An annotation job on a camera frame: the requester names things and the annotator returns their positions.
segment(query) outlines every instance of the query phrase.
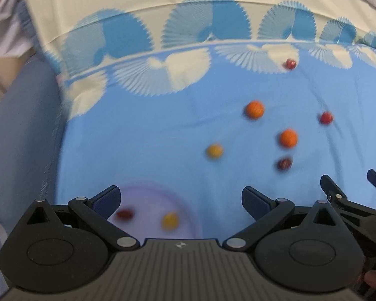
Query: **blue bedsheet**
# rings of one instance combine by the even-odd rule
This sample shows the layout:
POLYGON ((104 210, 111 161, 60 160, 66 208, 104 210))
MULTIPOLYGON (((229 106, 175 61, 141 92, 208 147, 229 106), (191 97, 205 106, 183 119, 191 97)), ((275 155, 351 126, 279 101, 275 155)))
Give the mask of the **blue bedsheet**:
MULTIPOLYGON (((248 44, 263 45, 235 43, 234 49, 248 44)), ((145 95, 145 86, 134 87, 133 80, 128 85, 128 74, 139 69, 131 68, 131 60, 96 70, 99 81, 105 78, 104 95, 68 122, 56 202, 148 180, 186 201, 202 224, 204 238, 221 240, 253 222, 241 205, 247 185, 272 199, 311 205, 325 198, 319 180, 328 174, 352 201, 376 208, 376 189, 366 179, 369 169, 376 170, 376 60, 367 62, 360 50, 344 46, 352 66, 340 67, 332 58, 312 54, 315 45, 292 44, 299 51, 296 69, 259 73, 247 70, 239 58, 231 62, 222 53, 225 45, 201 45, 209 69, 199 81, 166 95, 145 95), (252 100, 265 105, 257 121, 243 114, 252 100), (330 126, 319 124, 324 111, 334 115, 330 126), (289 127, 297 131, 299 142, 286 150, 277 136, 289 127), (225 152, 211 161, 205 149, 214 142, 225 152), (286 155, 293 157, 293 166, 278 172, 275 162, 286 155)), ((158 70, 169 55, 195 49, 156 52, 133 62, 149 62, 158 70)), ((268 66, 267 61, 260 64, 268 66)), ((149 72, 146 81, 168 85, 162 75, 149 72)))

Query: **circular cover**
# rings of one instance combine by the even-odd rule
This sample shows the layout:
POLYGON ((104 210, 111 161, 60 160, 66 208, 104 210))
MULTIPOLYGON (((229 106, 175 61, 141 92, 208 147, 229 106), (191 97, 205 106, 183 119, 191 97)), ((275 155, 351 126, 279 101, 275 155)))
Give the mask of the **circular cover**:
POLYGON ((23 227, 0 250, 0 270, 17 286, 36 293, 61 293, 91 282, 108 260, 95 234, 39 223, 23 227))
POLYGON ((202 238, 197 217, 176 193, 151 182, 138 182, 119 188, 121 205, 109 217, 109 222, 138 239, 141 244, 146 238, 202 238), (122 220, 117 217, 117 212, 124 208, 134 209, 132 219, 122 220), (161 227, 163 216, 169 212, 176 212, 179 216, 179 226, 173 231, 161 227))
POLYGON ((364 255, 346 227, 307 223, 264 237, 255 248, 255 262, 281 286, 330 293, 356 281, 364 255))

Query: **purple plate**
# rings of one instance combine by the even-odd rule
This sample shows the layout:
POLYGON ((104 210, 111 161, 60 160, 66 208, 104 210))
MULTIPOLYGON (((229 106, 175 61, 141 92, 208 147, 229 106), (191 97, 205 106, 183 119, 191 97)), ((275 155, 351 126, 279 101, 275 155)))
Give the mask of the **purple plate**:
POLYGON ((198 219, 177 194, 149 182, 139 182, 119 188, 121 205, 108 221, 138 239, 141 244, 146 238, 202 238, 198 219), (126 221, 118 218, 117 212, 124 208, 134 209, 135 214, 132 219, 126 221), (161 227, 163 216, 169 212, 176 212, 179 216, 179 226, 173 231, 166 231, 161 227))

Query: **orange ball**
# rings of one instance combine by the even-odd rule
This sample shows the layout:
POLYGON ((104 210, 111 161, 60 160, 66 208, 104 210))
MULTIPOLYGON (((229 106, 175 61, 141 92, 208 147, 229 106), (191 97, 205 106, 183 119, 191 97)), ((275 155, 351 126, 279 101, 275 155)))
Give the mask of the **orange ball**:
POLYGON ((293 129, 287 129, 280 135, 280 144, 286 148, 293 148, 298 143, 298 135, 293 129))
POLYGON ((265 107, 259 101, 252 101, 245 108, 245 113, 251 119, 259 119, 265 113, 265 107))

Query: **ribbed surface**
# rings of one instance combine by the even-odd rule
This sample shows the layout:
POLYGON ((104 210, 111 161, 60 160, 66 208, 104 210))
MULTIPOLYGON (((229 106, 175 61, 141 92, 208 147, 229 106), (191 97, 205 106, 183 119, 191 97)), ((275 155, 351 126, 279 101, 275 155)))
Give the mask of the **ribbed surface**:
POLYGON ((215 240, 148 240, 120 252, 96 281, 58 295, 11 290, 2 301, 361 301, 350 290, 309 295, 265 280, 246 254, 221 249, 215 240), (186 245, 177 247, 181 242, 186 245))

